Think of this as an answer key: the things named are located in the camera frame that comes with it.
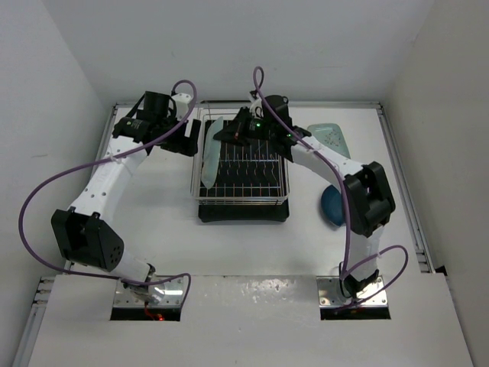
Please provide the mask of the light green rectangular plate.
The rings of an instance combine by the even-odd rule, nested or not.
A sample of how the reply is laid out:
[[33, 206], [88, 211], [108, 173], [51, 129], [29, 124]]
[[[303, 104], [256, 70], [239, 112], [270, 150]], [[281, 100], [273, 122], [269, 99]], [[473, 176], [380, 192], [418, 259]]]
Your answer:
[[219, 133], [224, 127], [224, 119], [219, 116], [207, 130], [204, 152], [202, 156], [201, 181], [204, 187], [210, 190], [215, 184], [218, 169], [222, 142], [214, 139], [214, 135]]

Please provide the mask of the dark blue round plate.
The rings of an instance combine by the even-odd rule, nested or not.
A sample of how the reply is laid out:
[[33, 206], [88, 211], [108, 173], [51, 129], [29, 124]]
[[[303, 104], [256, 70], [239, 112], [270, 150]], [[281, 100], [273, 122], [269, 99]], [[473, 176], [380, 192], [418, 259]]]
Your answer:
[[334, 226], [345, 224], [341, 193], [333, 186], [326, 187], [321, 195], [320, 208], [323, 216]]

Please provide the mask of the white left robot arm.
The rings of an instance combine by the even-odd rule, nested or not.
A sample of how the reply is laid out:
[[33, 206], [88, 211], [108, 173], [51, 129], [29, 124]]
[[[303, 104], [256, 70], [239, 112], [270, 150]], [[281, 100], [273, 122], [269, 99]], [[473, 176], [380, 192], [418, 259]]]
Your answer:
[[148, 157], [147, 143], [167, 133], [189, 111], [192, 97], [185, 93], [146, 92], [141, 101], [112, 130], [100, 164], [83, 192], [67, 210], [51, 218], [61, 255], [68, 261], [91, 266], [121, 279], [124, 287], [148, 304], [164, 298], [165, 287], [155, 284], [153, 265], [133, 256], [111, 227], [126, 186]]

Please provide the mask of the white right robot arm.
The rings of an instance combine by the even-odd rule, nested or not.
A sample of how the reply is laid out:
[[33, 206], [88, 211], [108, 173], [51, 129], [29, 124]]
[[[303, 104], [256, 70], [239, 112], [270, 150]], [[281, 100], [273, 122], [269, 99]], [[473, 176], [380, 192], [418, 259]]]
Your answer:
[[253, 139], [266, 141], [281, 157], [308, 168], [340, 192], [346, 242], [339, 279], [344, 291], [356, 298], [379, 275], [381, 236], [396, 209], [384, 167], [376, 161], [353, 161], [294, 125], [287, 97], [254, 96], [252, 104], [240, 108], [213, 138], [237, 146], [247, 146]]

